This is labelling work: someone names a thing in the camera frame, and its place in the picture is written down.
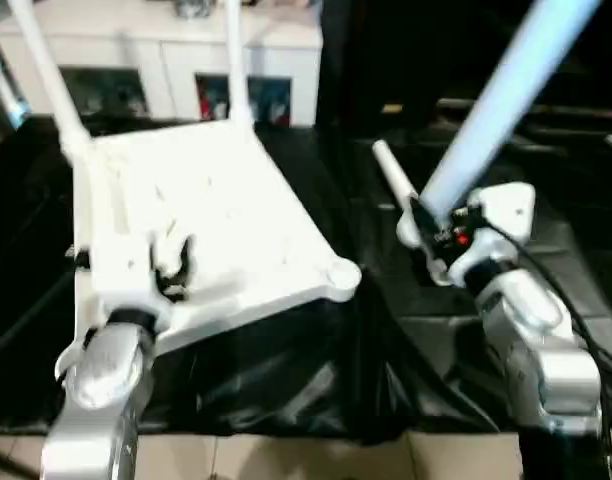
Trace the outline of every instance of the black fabric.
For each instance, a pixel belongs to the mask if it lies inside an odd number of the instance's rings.
[[[109,134],[162,124],[87,125]],[[345,304],[313,302],[159,357],[141,431],[373,443],[404,429],[513,429],[473,302],[434,286],[397,241],[400,213],[370,142],[313,130],[258,133],[335,251],[361,266],[362,283]],[[431,131],[394,146],[416,185],[448,140]],[[590,142],[501,157],[484,183],[537,186],[529,247],[612,352],[612,223],[597,229],[612,218],[612,150]],[[31,119],[0,146],[0,335],[63,270],[71,188],[50,121]],[[72,329],[71,290],[0,356],[0,433],[47,431],[59,408],[53,366]]]
[[[542,429],[520,429],[525,480],[609,480],[600,439],[559,436]]]

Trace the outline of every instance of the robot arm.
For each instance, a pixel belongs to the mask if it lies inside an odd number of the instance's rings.
[[[373,147],[403,210],[400,241],[424,251],[437,284],[467,288],[476,299],[491,356],[506,379],[526,480],[610,478],[601,378],[565,305],[517,264],[515,244],[530,237],[533,188],[510,183],[462,199],[599,3],[535,1],[421,195],[388,146]]]

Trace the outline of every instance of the black cloth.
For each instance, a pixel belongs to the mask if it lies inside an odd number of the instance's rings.
[[[160,125],[87,123],[94,134]],[[396,240],[400,212],[371,142],[258,134],[331,246],[361,266],[362,283],[345,304],[313,302],[159,357],[141,430],[373,443],[404,429],[513,429],[472,300],[431,284]],[[393,148],[421,186],[449,140],[430,132]],[[536,185],[529,248],[612,351],[612,148],[598,140],[501,157],[483,183]],[[0,335],[65,268],[71,201],[52,122],[29,120],[0,146]],[[72,331],[71,289],[0,356],[0,433],[47,431],[59,408],[54,361]]]

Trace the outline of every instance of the white pole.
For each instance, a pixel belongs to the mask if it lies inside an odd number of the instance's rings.
[[[228,34],[228,88],[230,90],[230,118],[250,126],[253,115],[248,104],[248,84],[244,73],[241,35],[241,1],[226,0],[226,31]]]
[[[472,188],[548,81],[601,0],[537,0],[424,188],[435,219]]]
[[[66,83],[39,29],[33,13],[33,5],[30,0],[8,0],[8,4],[17,19],[26,45],[37,65],[46,94],[53,106],[62,149],[78,148],[90,140],[90,134],[79,119]]]
[[[377,162],[382,172],[384,172],[384,177],[386,177],[386,181],[393,191],[397,203],[399,203],[402,210],[408,210],[410,198],[417,197],[417,191],[415,191],[415,188],[408,180],[406,173],[384,140],[377,140],[373,144],[373,153],[377,157]]]

